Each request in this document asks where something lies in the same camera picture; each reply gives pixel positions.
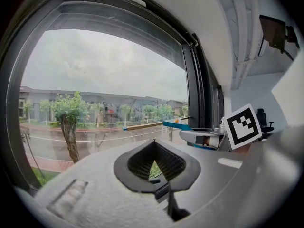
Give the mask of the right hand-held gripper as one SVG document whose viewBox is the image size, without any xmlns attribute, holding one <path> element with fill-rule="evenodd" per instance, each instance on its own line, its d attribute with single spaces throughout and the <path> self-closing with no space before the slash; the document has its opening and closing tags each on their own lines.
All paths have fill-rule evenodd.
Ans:
<svg viewBox="0 0 304 228">
<path fill-rule="evenodd" d="M 231 114 L 222 118 L 225 130 L 221 128 L 213 132 L 181 130 L 180 137 L 199 147 L 218 147 L 221 142 L 221 135 L 227 135 L 232 150 L 249 144 L 262 136 L 256 113 L 247 104 Z"/>
</svg>

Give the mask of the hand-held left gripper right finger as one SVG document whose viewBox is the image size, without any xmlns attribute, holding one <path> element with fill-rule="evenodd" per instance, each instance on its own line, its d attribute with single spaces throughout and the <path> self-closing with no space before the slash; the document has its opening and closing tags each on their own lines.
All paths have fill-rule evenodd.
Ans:
<svg viewBox="0 0 304 228">
<path fill-rule="evenodd" d="M 244 160 L 240 154 L 181 146 L 156 140 L 155 160 L 169 183 L 161 222 L 237 222 L 244 192 L 232 181 Z"/>
</svg>

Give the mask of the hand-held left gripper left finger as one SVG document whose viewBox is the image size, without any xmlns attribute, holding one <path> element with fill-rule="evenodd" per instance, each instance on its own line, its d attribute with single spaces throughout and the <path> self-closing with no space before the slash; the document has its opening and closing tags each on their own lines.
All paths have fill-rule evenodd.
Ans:
<svg viewBox="0 0 304 228">
<path fill-rule="evenodd" d="M 37 208 L 59 227 L 168 228 L 172 219 L 153 194 L 130 191 L 114 174 L 133 142 L 90 154 L 45 184 L 35 195 Z"/>
</svg>

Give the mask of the blue squeegee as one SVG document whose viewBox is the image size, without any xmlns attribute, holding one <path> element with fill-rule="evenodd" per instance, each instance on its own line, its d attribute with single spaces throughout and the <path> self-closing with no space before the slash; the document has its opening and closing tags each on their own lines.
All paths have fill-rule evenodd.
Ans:
<svg viewBox="0 0 304 228">
<path fill-rule="evenodd" d="M 145 123 L 145 124 L 140 124 L 140 125 L 123 126 L 122 129 L 124 131 L 128 131 L 128 130 L 136 130 L 136 129 L 142 129 L 142 128 L 147 128 L 147 127 L 152 127 L 152 126 L 163 125 L 163 126 L 170 127 L 170 128 L 177 128 L 180 130 L 206 131 L 206 132 L 212 132 L 216 135 L 221 135 L 217 132 L 218 128 L 191 128 L 190 126 L 188 126 L 187 124 L 182 122 L 182 120 L 185 120 L 188 118 L 190 118 L 190 117 L 165 120 L 165 121 L 155 122 L 155 123 Z M 202 148 L 202 149 L 218 150 L 218 147 L 199 147 L 199 146 L 194 146 L 194 147 Z"/>
</svg>

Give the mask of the glass pane of hinged window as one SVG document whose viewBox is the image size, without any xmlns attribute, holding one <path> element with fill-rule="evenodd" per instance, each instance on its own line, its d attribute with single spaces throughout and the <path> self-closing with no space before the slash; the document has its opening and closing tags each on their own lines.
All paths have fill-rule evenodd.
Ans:
<svg viewBox="0 0 304 228">
<path fill-rule="evenodd" d="M 95 153 L 148 139 L 184 144 L 184 43 L 109 4 L 54 0 L 18 25 L 3 60 L 8 141 L 34 189 Z"/>
</svg>

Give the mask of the person's right forearm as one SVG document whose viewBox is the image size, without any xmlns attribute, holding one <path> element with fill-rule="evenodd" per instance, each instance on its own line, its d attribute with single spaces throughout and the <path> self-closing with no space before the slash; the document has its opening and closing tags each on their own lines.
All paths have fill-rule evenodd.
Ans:
<svg viewBox="0 0 304 228">
<path fill-rule="evenodd" d="M 251 147 L 251 144 L 246 144 L 239 148 L 234 149 L 233 152 L 246 155 L 248 153 L 248 151 L 250 150 L 250 147 Z"/>
</svg>

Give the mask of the black office chair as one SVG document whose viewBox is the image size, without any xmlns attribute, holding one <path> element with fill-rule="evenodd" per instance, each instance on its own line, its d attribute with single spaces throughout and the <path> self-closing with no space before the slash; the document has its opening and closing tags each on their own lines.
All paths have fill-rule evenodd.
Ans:
<svg viewBox="0 0 304 228">
<path fill-rule="evenodd" d="M 267 134 L 274 130 L 274 127 L 272 126 L 274 122 L 267 121 L 266 113 L 263 108 L 257 110 L 256 116 L 263 134 Z"/>
</svg>

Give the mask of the white ceiling conduit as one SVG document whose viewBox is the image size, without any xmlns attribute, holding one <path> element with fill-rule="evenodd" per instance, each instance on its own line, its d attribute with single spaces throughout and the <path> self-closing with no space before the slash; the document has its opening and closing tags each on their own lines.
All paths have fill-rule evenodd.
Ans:
<svg viewBox="0 0 304 228">
<path fill-rule="evenodd" d="M 244 0 L 233 0 L 234 9 L 237 17 L 238 25 L 238 57 L 236 77 L 233 84 L 233 89 L 238 89 L 242 81 L 248 75 L 249 69 L 255 61 L 259 39 L 261 36 L 261 27 L 259 25 L 260 4 L 259 0 L 249 0 L 251 7 L 251 41 L 248 60 L 245 60 L 247 52 L 247 12 Z"/>
</svg>

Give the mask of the black floodlight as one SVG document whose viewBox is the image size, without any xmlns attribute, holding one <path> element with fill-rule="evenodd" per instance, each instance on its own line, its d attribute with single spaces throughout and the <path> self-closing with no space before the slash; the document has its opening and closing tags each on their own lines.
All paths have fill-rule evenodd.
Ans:
<svg viewBox="0 0 304 228">
<path fill-rule="evenodd" d="M 278 49 L 281 53 L 287 53 L 285 43 L 294 43 L 300 49 L 297 35 L 292 26 L 287 26 L 284 21 L 260 15 L 259 20 L 263 31 L 263 39 L 270 47 Z"/>
</svg>

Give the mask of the black window frame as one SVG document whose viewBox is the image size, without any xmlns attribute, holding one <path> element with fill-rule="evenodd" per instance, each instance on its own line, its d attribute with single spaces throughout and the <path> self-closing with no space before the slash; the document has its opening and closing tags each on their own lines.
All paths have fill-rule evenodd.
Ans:
<svg viewBox="0 0 304 228">
<path fill-rule="evenodd" d="M 0 102 L 4 99 L 2 83 L 3 60 L 10 46 L 19 23 L 32 11 L 54 0 L 0 0 Z M 192 127 L 212 125 L 212 74 L 205 57 L 204 42 L 201 36 L 203 23 L 207 20 L 203 11 L 215 16 L 212 3 L 215 0 L 143 0 L 146 7 L 130 0 L 62 0 L 86 1 L 113 5 L 133 12 L 168 32 L 184 43 L 185 62 L 188 75 L 189 102 L 187 123 Z M 0 103 L 0 155 L 10 182 L 13 186 L 35 193 L 39 189 L 24 184 L 16 165 L 12 149 L 8 141 L 4 108 Z"/>
</svg>

